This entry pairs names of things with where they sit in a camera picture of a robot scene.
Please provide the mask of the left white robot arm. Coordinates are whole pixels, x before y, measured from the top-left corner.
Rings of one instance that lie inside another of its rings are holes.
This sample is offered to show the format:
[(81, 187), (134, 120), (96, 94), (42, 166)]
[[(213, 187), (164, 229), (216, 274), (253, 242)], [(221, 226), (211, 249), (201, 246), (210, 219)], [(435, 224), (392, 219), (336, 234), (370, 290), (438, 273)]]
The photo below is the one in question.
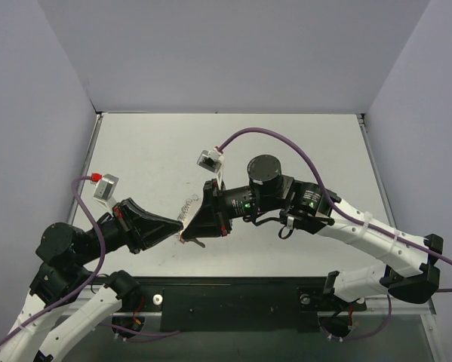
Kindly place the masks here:
[(0, 361), (31, 360), (68, 304), (99, 274), (107, 253), (127, 246), (139, 253), (180, 232), (181, 222), (148, 213), (130, 198), (112, 212), (89, 219), (85, 232), (56, 222), (43, 232), (36, 253), (42, 260), (23, 310), (0, 342)]

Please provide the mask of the silver key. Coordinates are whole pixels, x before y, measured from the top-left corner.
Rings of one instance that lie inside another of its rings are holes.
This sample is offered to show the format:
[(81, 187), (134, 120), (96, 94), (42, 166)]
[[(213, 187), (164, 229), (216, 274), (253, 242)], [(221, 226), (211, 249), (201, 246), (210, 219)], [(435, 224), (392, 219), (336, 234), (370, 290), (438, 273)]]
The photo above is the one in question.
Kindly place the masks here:
[(196, 238), (190, 239), (189, 242), (192, 242), (192, 243), (200, 246), (201, 248), (206, 248), (205, 244), (202, 243), (201, 241), (197, 240)]

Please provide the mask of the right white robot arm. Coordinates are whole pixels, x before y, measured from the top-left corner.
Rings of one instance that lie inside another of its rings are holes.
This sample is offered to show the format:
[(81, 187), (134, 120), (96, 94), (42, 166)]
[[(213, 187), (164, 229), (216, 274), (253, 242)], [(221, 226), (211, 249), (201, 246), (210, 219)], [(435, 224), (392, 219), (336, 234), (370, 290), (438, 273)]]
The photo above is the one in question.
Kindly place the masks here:
[(249, 183), (235, 189), (225, 187), (219, 161), (203, 155), (198, 165), (218, 177), (204, 184), (201, 201), (183, 211), (182, 242), (226, 237), (234, 219), (262, 225), (268, 222), (265, 213), (277, 210), (281, 239), (302, 230), (342, 241), (379, 260), (356, 271), (330, 272), (321, 289), (327, 307), (381, 294), (423, 304), (438, 291), (440, 270), (435, 264), (443, 250), (439, 236), (412, 236), (389, 227), (330, 190), (323, 192), (315, 183), (285, 176), (272, 155), (253, 158), (247, 166)]

